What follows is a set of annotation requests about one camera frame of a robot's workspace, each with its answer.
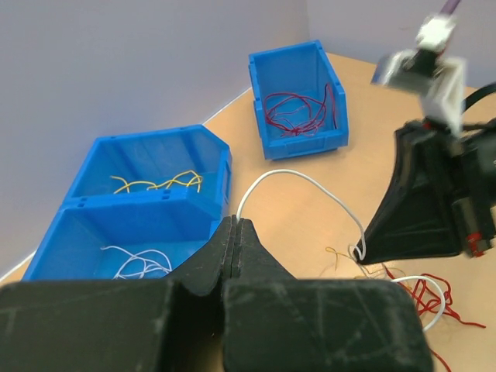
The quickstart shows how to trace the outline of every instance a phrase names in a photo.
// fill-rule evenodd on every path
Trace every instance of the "wooden table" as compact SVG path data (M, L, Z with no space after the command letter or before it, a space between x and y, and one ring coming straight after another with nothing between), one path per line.
M416 97L369 85L373 64L335 55L329 58L346 89L350 119L347 148L293 160L265 161L251 91L206 123L231 147L231 213L236 212L243 193L258 176L272 169L291 168L313 177L341 198L365 226L371 220L391 179L393 132L422 113ZM466 119L483 121L494 116L496 97L488 97L471 108ZM288 174L269 177L248 199L243 217L253 220L262 244L298 278L360 275L357 266L346 259L340 260L335 270L334 257L325 250L331 246L345 253L348 244L359 239L358 228L334 201L307 181ZM473 260L459 256L388 264L408 275L427 272L449 280L453 309L462 319L487 326L464 326L443 316L427 332L432 349L453 371L494 369L496 295L491 283L496 281L495 254L490 251ZM8 280L20 279L24 270Z

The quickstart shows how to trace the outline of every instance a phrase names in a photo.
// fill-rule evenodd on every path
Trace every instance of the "blue plastic bin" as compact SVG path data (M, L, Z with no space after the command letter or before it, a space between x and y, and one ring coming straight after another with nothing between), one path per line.
M189 200L187 191L161 191L157 200L118 202L62 208L55 216L29 265L24 281L112 279L129 258L118 250L102 250L116 245L130 253L155 249L165 253L172 269L199 250L220 223L212 203L203 205L198 196ZM157 253L146 256L164 264ZM142 270L133 262L123 274ZM162 277L163 271L145 277Z
M250 77L255 95L254 108L258 131L266 159L284 159L310 153L335 150L348 144L346 95L321 43L316 40L276 50L250 54ZM284 131L266 123L264 100L273 93L291 92L323 101L326 84L330 84L336 107L336 128L332 119L332 101L326 100L325 125L312 136L282 136ZM272 107L281 98L271 98ZM296 112L295 122L308 116L296 100L284 104L285 112Z
M122 191L114 195L124 184L110 176L123 177L128 182L145 180L159 184L189 170L203 177L199 194L219 205L225 213L231 187L229 146L201 125L97 138L64 204L83 201L89 205L113 203L121 198L153 197L161 190L147 191L147 185L134 185L129 194ZM179 184L170 186L172 192L184 188ZM189 189L197 192L196 186Z

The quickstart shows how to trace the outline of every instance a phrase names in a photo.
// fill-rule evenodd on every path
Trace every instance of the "white wire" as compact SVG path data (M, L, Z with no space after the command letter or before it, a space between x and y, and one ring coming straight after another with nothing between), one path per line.
M169 257L167 257L167 255L165 253L160 252L159 250L144 250L143 252L133 254L133 253L130 253L128 250L125 250L124 248L122 248L120 246L104 246L104 247L102 247L102 250L110 250L110 249L120 250L121 252L129 255L129 259L125 263L123 263L121 265L121 267L117 270L117 273L114 275L114 279L126 279L128 277L135 277L136 275L139 275L139 279L143 279L145 274L151 273L152 271L161 270L165 274L169 274L172 271L172 265L171 265L171 262L169 261ZM167 261L167 265L169 267L164 267L164 266L160 265L155 260L150 260L147 258L140 257L141 255L146 254L146 253L158 253L158 254L160 254ZM124 270L126 268L126 266L129 263L133 262L134 260L140 260L143 262L143 270L138 271L138 272L133 273L133 274L121 274L122 270Z
M251 184L251 186L248 188L248 190L246 190L245 195L243 195L243 197L241 198L241 202L239 203L239 207L238 207L238 210L236 212L236 219L237 219L237 221L239 221L241 219L241 213L243 211L243 207L244 207L244 205L246 203L246 200L248 199L248 197L250 196L250 194L253 192L253 190L255 189L255 187L264 178L267 178L267 177L271 176L272 174L279 174L279 173L293 174L295 176L298 176L298 177L301 177L301 178L305 179L306 181L311 182L320 191L322 191L324 194L326 194L331 199L333 199L335 202L337 202L339 205L341 205L341 207L343 207L343 209L348 213L348 215L350 215L350 217L353 219L353 221L355 221L355 223L358 225L358 228L360 229L360 235L361 235L361 240L362 240L362 250L360 250L358 248L358 246L353 246L353 247L358 252L358 257L361 260L363 260L365 258L365 254L367 253L367 246L365 244L365 231L364 231L363 225L361 224L360 220L355 216L355 214L350 210L350 208L348 208L348 206L346 204L344 204L343 201L341 201L333 193L331 193L326 188L324 188L319 182L317 182L313 178L307 176L306 174L297 172L296 170L292 170L292 169L276 169L276 170L273 170L273 171L270 170L270 171L262 174L261 176L259 176ZM363 271L361 265L358 264L358 266L362 270L362 272L365 274L365 271ZM441 289L441 287L433 279L431 279L430 277L424 277L422 275L412 275L412 276L408 276L408 277L398 277L396 279L393 279L392 282L399 283L399 282L402 282L402 281L409 281L411 279L418 279L418 280L428 281L429 283L431 283L432 285L434 285L434 287L436 288L436 290L439 292L439 297L441 298L441 305L439 307L439 311L437 312L436 316L432 319L432 321L423 328L424 332L426 332L429 329L431 329L438 322L438 320L441 318L441 316L443 315L444 310L446 309L446 299L444 298L444 293L443 293L443 290Z
M330 191L328 191L326 188L324 188L319 182L317 182L313 178L307 176L306 174L297 172L296 170L292 170L292 169L276 169L276 170L273 170L273 171L270 170L267 173L264 173L260 177L258 177L255 180L255 182L253 182L252 185L248 188L248 190L246 190L245 195L241 199L241 202L240 202L239 207L238 207L238 211L236 213L236 219L239 221L239 219L241 218L241 212L243 211L243 207L244 207L244 205L246 203L246 200L248 199L248 197L250 196L250 194L252 193L252 191L254 190L254 188L264 178L269 177L272 174L279 174L279 173L293 174L295 176L299 176L299 177L301 177L301 178L303 178L303 179L311 182L320 191L322 191L324 194L326 194L327 196L329 196L330 198L332 198L335 202L337 202L339 205L341 205L343 207L343 209L348 213L348 215L350 215L350 217L353 219L353 221L355 221L355 223L358 225L358 228L360 229L360 235L361 235L361 239L362 239L362 250L360 250L358 248L358 246L354 246L354 249L358 252L358 257L361 260L363 260L365 258L365 253L367 252L367 248L365 246L365 231L363 229L363 226L362 226L360 220L355 216L355 214L353 212L351 212L351 210L348 208L348 206L346 206L346 204L344 204L344 202L341 201L337 196L335 196L333 193L331 193Z
M439 292L439 297L441 298L441 305L439 306L439 311L437 312L436 316L431 320L431 322L424 327L424 332L426 332L429 329L431 329L443 315L444 310L446 309L446 299L444 298L444 293L441 287L430 277L424 277L423 275L411 275L409 277L397 277L396 279L393 279L392 282L399 283L401 281L410 281L411 279L428 281L434 287L436 287L436 290Z

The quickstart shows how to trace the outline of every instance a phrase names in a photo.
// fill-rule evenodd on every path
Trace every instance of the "red component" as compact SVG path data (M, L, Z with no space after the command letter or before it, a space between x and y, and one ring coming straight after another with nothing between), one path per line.
M386 274L389 276L390 279L395 279L395 276L387 268L386 268ZM464 324L466 326L472 325L472 326L476 326L476 327L480 327L480 328L486 328L485 325L482 325L479 323L463 321L460 317L460 314L458 314L457 312L455 312L451 308L451 305L453 304L453 297L451 296L451 285L446 279L442 279L441 277L437 277L437 276L431 275L431 274L421 274L421 275L424 277L431 277L432 279L436 279L437 281L442 281L446 285L446 291L444 291L444 293L443 293L444 298L446 300L446 307L445 307L445 310L443 313L444 315L448 315L448 316L454 318L455 320L457 320L459 323ZM425 314L426 312L431 312L433 314L437 313L436 308L439 305L441 305L441 297L437 294L437 292L434 292L429 287L427 287L427 281L417 280L417 282L415 283L415 287L414 287L413 291L402 283L398 283L398 284L400 284L414 299L415 307L417 308L417 312L418 312L418 316L421 316L422 314ZM433 297L431 300L427 301L427 303L425 303L422 300L422 297L424 296L425 293L427 293ZM446 368L446 371L451 372L451 369L450 369L450 366L448 365L448 363L438 353L434 352L434 350L431 349L431 352L432 352L432 355L434 355L434 357L436 357L443 364L443 366Z
M467 242L470 246L470 250L472 251L472 254L474 257L480 257L484 255L484 252L479 252L477 250L477 242L481 241L482 236L480 232L475 232L474 234L470 234L467 237Z
M334 95L332 94L332 89L330 84L326 84L324 87L324 99L319 101L312 97L297 95L296 93L291 92L280 92L273 93L268 95L263 100L263 111L265 113L265 121L270 126L275 126L276 128L283 131L281 136L299 136L303 134L304 136L313 136L317 133L320 127L322 127L325 123L327 116L327 107L326 100L327 95L330 96L332 102L332 120L334 124L334 129L337 129L336 124L336 102L334 100ZM280 102L278 102L274 107L267 109L267 101L274 97L284 97ZM282 105L291 101L291 100L299 100L301 101L301 106L291 112L277 112ZM312 114L312 103L316 104L319 107L319 110L315 115ZM306 109L308 111L308 120L302 123L295 125L292 123L288 117L295 114L296 112L301 111L302 109Z

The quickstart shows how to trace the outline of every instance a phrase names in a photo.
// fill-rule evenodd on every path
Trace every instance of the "white wall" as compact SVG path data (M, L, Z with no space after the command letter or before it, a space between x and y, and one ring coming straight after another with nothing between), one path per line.
M307 21L305 0L0 2L0 276L96 136L203 122L249 86L248 53Z
M383 54L413 47L427 14L446 0L308 0L310 37L327 51L376 63ZM465 0L449 54L469 60L468 84L496 81L496 1Z

